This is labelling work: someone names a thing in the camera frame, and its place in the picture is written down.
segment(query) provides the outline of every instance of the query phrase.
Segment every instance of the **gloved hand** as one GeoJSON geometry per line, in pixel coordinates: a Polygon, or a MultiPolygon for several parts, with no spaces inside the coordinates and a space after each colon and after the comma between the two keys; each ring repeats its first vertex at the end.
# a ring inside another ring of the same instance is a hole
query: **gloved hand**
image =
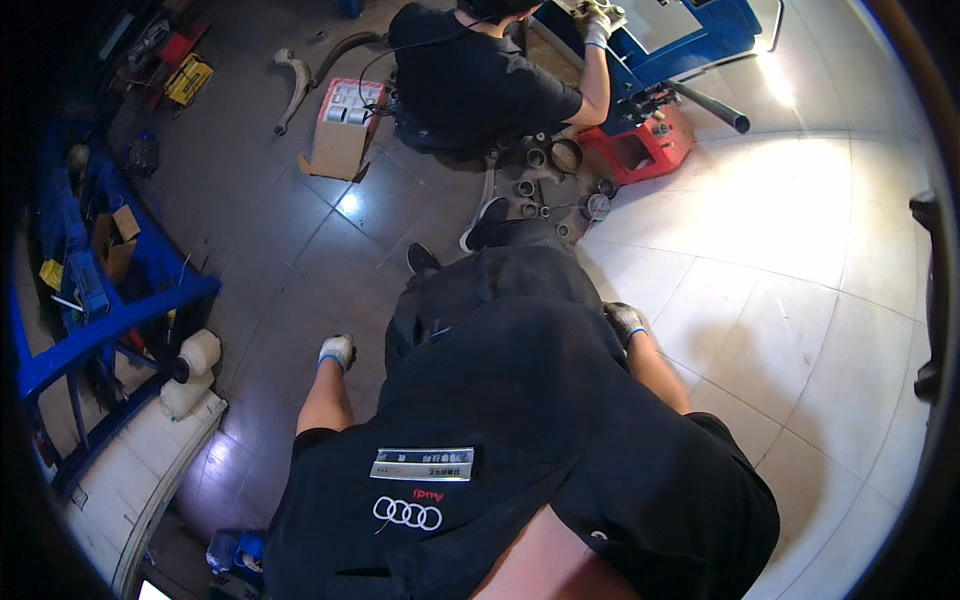
{"type": "Polygon", "coordinates": [[[584,37],[585,45],[593,44],[606,49],[607,40],[613,32],[627,24],[623,9],[616,5],[601,8],[595,0],[586,0],[577,9],[573,20],[584,37]]]}
{"type": "Polygon", "coordinates": [[[325,358],[332,358],[340,365],[340,372],[347,372],[357,359],[357,348],[353,345],[353,336],[335,335],[332,338],[326,338],[324,345],[320,348],[320,359],[317,361],[317,369],[325,358]]]}
{"type": "Polygon", "coordinates": [[[613,327],[624,349],[630,344],[630,338],[637,333],[647,335],[647,324],[640,311],[624,302],[604,302],[603,316],[613,327]]]}

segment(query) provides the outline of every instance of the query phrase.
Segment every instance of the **yellow toolbox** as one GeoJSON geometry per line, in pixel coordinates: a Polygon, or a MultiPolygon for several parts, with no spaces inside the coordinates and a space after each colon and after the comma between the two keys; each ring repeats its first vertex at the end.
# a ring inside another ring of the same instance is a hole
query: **yellow toolbox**
{"type": "Polygon", "coordinates": [[[213,68],[205,63],[199,54],[191,52],[167,80],[164,90],[168,98],[179,105],[187,106],[193,102],[197,91],[212,74],[213,68]]]}

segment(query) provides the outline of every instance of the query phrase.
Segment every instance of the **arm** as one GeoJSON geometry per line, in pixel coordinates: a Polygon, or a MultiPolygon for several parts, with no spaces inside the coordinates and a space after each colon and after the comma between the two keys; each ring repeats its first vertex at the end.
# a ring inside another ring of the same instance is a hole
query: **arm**
{"type": "Polygon", "coordinates": [[[627,350],[627,366],[634,380],[681,415],[689,413],[690,399],[686,397],[684,386],[663,362],[653,340],[647,335],[647,325],[640,311],[623,302],[604,302],[603,309],[620,344],[627,350]]]}
{"type": "Polygon", "coordinates": [[[690,400],[686,397],[684,386],[663,362],[645,331],[630,336],[627,343],[627,364],[634,380],[646,386],[667,406],[681,415],[690,412],[690,400]]]}
{"type": "Polygon", "coordinates": [[[584,36],[584,74],[580,78],[580,93],[584,99],[580,110],[564,122],[600,125],[607,120],[610,109],[607,41],[614,31],[627,24],[627,19],[619,7],[601,9],[593,0],[585,0],[573,19],[584,36]]]}
{"type": "Polygon", "coordinates": [[[350,368],[353,356],[350,336],[327,338],[324,342],[317,376],[297,417],[297,435],[316,427],[343,431],[353,425],[353,409],[344,386],[344,371],[350,368]]]}
{"type": "Polygon", "coordinates": [[[584,61],[584,74],[580,78],[580,93],[584,100],[580,110],[564,123],[600,125],[607,120],[607,111],[610,108],[607,50],[595,44],[587,44],[584,46],[584,61]]]}

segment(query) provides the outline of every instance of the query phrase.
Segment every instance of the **blue machine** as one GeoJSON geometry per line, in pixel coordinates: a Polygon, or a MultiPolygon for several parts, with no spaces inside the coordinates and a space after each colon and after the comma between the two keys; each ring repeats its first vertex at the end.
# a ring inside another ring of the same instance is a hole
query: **blue machine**
{"type": "MultiPolygon", "coordinates": [[[[607,121],[601,126],[605,135],[614,136],[641,125],[659,106],[675,102],[678,92],[717,114],[738,131],[744,129],[744,125],[749,128],[749,121],[744,115],[708,96],[675,85],[671,78],[753,51],[756,36],[762,32],[753,8],[747,0],[674,2],[682,3],[693,15],[699,22],[698,30],[650,53],[643,50],[629,31],[629,21],[626,28],[613,33],[607,61],[611,79],[611,110],[607,121]],[[733,122],[736,115],[740,118],[739,126],[733,122]]],[[[576,10],[577,4],[577,0],[547,2],[535,13],[535,17],[582,57],[583,40],[570,18],[570,12],[576,10]]],[[[779,14],[774,24],[775,30],[780,24],[779,14]]]]}
{"type": "MultiPolygon", "coordinates": [[[[52,482],[54,490],[68,494],[100,451],[170,378],[172,370],[164,364],[163,357],[168,353],[176,355],[173,348],[203,325],[220,283],[214,277],[200,275],[170,243],[115,167],[106,141],[94,134],[89,125],[55,122],[39,158],[39,185],[33,205],[36,245],[40,258],[57,260],[63,267],[58,298],[74,303],[82,311],[54,304],[66,336],[33,356],[21,322],[12,273],[8,307],[19,364],[19,399],[45,453],[58,468],[52,482]],[[68,139],[82,141],[89,148],[84,191],[79,200],[74,196],[66,168],[64,146],[68,139]],[[127,276],[121,284],[113,285],[87,239],[91,216],[112,213],[123,205],[130,207],[140,232],[127,276]],[[177,317],[168,324],[168,315],[174,309],[177,317]],[[159,348],[150,348],[156,360],[145,357],[142,349],[136,351],[121,342],[132,330],[156,329],[158,325],[168,328],[165,342],[159,348]],[[114,377],[117,351],[130,357],[134,364],[152,367],[157,373],[129,395],[123,394],[114,377]],[[90,431],[84,427],[80,410],[79,372],[87,374],[94,394],[109,410],[90,431]],[[81,440],[65,457],[54,448],[37,408],[40,393],[60,377],[66,378],[81,440]]],[[[41,290],[54,293],[42,284],[38,287],[41,290]]]]}

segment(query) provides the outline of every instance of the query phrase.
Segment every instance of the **black sneaker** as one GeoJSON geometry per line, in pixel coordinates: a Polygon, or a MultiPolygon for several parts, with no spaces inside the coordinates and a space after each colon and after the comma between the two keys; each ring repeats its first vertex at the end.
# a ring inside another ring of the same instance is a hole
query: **black sneaker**
{"type": "Polygon", "coordinates": [[[510,201],[502,196],[499,198],[494,198],[488,203],[480,207],[480,212],[477,213],[477,216],[473,219],[473,223],[470,224],[470,227],[464,231],[464,234],[460,236],[460,248],[463,249],[467,254],[471,252],[476,252],[480,250],[476,248],[474,243],[471,243],[470,235],[478,227],[483,227],[487,225],[494,225],[497,223],[503,223],[507,220],[507,213],[510,211],[510,201]]]}
{"type": "Polygon", "coordinates": [[[420,275],[427,269],[439,271],[443,265],[423,244],[414,242],[407,249],[407,266],[414,275],[420,275]]]}

